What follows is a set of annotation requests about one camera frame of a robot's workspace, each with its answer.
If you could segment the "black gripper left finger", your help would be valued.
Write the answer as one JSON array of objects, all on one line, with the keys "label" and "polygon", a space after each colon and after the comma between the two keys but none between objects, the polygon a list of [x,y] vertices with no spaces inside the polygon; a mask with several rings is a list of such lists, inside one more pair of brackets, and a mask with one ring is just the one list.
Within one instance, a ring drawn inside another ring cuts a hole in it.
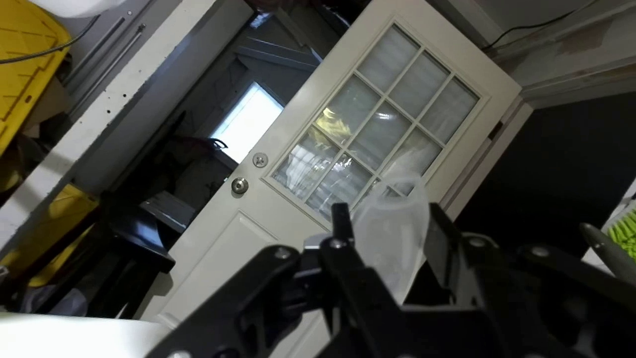
[{"label": "black gripper left finger", "polygon": [[360,259],[346,203],[332,207],[332,237],[320,245],[320,265],[332,332],[320,358],[424,358],[406,314],[380,275]]}]

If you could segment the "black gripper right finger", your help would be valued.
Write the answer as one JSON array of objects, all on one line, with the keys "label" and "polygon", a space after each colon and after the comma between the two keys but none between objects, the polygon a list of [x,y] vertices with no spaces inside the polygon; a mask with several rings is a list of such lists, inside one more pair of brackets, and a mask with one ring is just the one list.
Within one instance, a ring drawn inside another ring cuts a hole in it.
[{"label": "black gripper right finger", "polygon": [[529,300],[507,257],[487,239],[466,237],[438,203],[432,205],[426,257],[458,306],[483,312],[501,330],[529,320]]}]

